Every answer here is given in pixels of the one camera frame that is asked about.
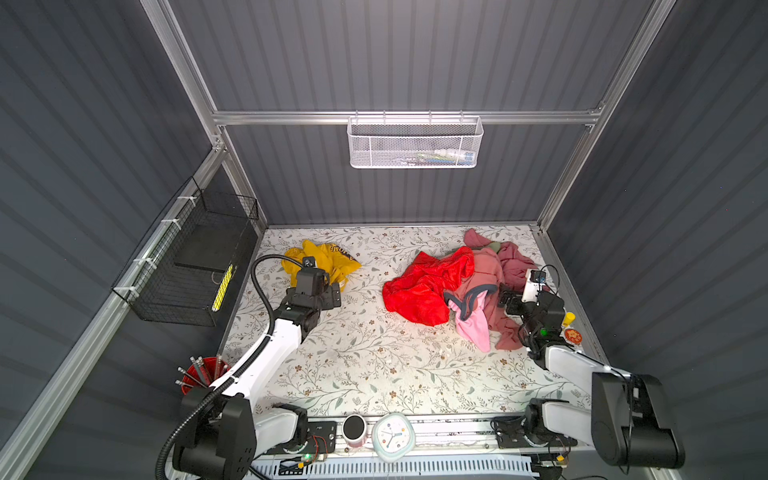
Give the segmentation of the yellow t-shirt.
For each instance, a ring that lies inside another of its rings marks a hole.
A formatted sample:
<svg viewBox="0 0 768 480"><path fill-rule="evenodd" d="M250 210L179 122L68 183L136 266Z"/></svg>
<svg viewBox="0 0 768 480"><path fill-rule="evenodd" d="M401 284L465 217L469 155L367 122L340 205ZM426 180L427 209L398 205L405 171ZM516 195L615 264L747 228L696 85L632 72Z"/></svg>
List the yellow t-shirt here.
<svg viewBox="0 0 768 480"><path fill-rule="evenodd" d="M299 263L305 257L313 257L316 267L329 275L331 283L338 283L341 291L345 290L349 276L362 267L358 260L334 243L317 245L310 240L304 240L300 248L287 250L285 256Z"/></svg>

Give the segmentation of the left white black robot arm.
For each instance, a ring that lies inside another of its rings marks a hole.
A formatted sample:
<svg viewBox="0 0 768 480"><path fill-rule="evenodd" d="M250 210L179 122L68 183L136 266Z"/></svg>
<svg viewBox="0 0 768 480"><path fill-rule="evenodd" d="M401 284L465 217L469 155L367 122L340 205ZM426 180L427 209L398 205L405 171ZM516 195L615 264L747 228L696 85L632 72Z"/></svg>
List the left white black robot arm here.
<svg viewBox="0 0 768 480"><path fill-rule="evenodd" d="M306 412L279 404L263 415L257 405L279 367L317 327L321 314L341 305L341 289L313 257L296 263L295 286L273 307L263 289L268 325L260 338L221 377L194 388L182 402L182 420L161 447L154 476L166 468L201 479L242 479L253 461L281 444L304 443Z"/></svg>

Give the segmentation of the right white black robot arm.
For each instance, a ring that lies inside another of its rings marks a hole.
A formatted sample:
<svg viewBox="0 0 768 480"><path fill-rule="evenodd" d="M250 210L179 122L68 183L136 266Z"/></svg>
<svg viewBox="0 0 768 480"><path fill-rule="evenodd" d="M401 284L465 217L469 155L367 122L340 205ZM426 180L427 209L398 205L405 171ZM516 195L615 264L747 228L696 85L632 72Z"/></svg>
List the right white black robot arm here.
<svg viewBox="0 0 768 480"><path fill-rule="evenodd" d="M516 338L540 368L588 393L590 407L535 398L518 420L517 437L533 447L557 442L592 446L610 466L679 469L686 459L662 383L585 354L572 328L573 313L547 283L545 271L527 272L524 288L502 287L498 305L521 323Z"/></svg>

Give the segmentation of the dusty pink cloth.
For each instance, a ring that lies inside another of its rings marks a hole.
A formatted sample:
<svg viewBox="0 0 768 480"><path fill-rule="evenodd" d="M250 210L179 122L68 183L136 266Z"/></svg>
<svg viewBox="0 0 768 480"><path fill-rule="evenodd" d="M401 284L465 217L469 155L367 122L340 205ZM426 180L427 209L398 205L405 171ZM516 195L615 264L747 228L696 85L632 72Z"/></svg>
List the dusty pink cloth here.
<svg viewBox="0 0 768 480"><path fill-rule="evenodd" d="M515 292L522 292L525 284L525 274L536 264L529 257L523 255L519 247L510 242L494 242L474 229L469 229L464 234L464 244L474 253L475 272L454 292L460 299L465 293L479 285L493 285L497 292L489 296L486 301L485 314L488 320L490 333L490 346L498 350L514 351L522 347L518 339L520 324L511 319L499 306L499 297L502 286L505 285ZM499 335L496 345L491 344L491 334Z"/></svg>

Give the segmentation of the light pink cloth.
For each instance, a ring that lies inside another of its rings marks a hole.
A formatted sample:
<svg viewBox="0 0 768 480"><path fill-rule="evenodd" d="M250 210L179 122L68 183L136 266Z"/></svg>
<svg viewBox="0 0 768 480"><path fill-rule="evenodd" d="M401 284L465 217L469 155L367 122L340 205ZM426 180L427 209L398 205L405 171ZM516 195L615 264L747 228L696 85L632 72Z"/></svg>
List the light pink cloth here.
<svg viewBox="0 0 768 480"><path fill-rule="evenodd" d="M455 314L457 332L483 353L491 350L486 301L496 292L495 286L487 284L469 289L462 299L450 292L444 294L448 308Z"/></svg>

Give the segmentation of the red cloth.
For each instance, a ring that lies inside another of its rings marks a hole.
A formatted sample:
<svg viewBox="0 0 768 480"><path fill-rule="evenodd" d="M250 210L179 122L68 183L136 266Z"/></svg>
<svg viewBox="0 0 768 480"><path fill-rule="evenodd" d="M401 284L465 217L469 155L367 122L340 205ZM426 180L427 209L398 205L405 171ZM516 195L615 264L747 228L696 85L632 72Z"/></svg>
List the red cloth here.
<svg viewBox="0 0 768 480"><path fill-rule="evenodd" d="M474 272L474 253L467 246L444 258L419 252L401 276L383 285L384 306L411 323L446 324L450 312L444 293L456 291Z"/></svg>

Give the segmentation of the red round sticker toy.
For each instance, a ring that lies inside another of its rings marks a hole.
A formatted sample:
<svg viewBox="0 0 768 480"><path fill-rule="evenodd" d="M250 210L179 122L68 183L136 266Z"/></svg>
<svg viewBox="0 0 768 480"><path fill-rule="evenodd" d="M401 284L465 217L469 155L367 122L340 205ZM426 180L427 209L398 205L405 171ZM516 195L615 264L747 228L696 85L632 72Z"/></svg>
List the red round sticker toy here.
<svg viewBox="0 0 768 480"><path fill-rule="evenodd" d="M563 331L563 338L571 345L580 346L583 342L582 334L574 329L567 328Z"/></svg>

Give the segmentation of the floral table mat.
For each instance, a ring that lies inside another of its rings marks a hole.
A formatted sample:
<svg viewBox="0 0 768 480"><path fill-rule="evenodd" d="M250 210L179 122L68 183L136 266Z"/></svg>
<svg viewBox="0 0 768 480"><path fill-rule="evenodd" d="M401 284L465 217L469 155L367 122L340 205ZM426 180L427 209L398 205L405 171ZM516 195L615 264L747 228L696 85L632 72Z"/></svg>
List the floral table mat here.
<svg viewBox="0 0 768 480"><path fill-rule="evenodd" d="M340 308L324 313L307 340L279 367L256 405L297 405L315 417L352 413L503 413L535 398L589 407L590 396L539 368L524 350L481 352L453 324L427 327L388 312L381 290L419 252L442 258L463 243L461 226L270 229L257 253L257 277L247 284L224 343L237 361L265 330L267 315L256 290L272 303L289 277L279 258L304 240L334 243L362 267L348 278Z"/></svg>

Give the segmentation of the yellow green marker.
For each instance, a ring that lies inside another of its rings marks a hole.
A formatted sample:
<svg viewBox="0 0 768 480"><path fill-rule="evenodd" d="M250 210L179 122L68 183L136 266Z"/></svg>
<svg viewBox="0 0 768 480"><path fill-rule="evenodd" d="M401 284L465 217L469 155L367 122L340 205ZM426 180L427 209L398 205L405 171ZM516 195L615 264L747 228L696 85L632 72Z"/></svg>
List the yellow green marker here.
<svg viewBox="0 0 768 480"><path fill-rule="evenodd" d="M213 312L218 312L221 309L227 294L229 284L232 280L232 277L234 276L235 270L236 268L232 264L230 264L227 270L225 271L225 273L223 274L221 282L219 283L219 288L216 292L216 296L211 305L211 310Z"/></svg>

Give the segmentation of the red pencil cup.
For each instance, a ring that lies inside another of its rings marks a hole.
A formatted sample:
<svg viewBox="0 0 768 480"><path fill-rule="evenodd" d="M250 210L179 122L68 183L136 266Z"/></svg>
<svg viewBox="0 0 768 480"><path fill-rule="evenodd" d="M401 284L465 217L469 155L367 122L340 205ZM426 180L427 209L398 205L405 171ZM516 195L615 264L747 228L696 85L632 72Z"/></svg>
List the red pencil cup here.
<svg viewBox="0 0 768 480"><path fill-rule="evenodd" d="M175 381L183 395L194 388L207 388L228 372L230 365L221 356L191 357L190 365L178 367L181 377Z"/></svg>

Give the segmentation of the pink black mug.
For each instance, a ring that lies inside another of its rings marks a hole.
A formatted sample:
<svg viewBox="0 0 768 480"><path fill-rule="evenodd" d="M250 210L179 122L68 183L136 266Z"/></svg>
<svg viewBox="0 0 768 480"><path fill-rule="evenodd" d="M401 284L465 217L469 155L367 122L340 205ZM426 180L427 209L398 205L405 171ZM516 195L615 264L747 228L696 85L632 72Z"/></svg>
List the pink black mug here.
<svg viewBox="0 0 768 480"><path fill-rule="evenodd" d="M348 448L361 448L367 439L367 422L359 414L347 416L342 423L342 436Z"/></svg>

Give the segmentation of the mint green alarm clock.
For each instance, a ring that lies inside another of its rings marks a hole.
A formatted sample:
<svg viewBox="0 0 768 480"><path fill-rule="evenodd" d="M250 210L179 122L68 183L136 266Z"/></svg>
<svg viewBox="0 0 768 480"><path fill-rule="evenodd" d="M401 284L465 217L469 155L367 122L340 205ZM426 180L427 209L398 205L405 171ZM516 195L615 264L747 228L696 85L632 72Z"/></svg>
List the mint green alarm clock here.
<svg viewBox="0 0 768 480"><path fill-rule="evenodd" d="M390 413L374 425L371 440L377 456L384 462L394 463L415 448L416 434L405 415Z"/></svg>

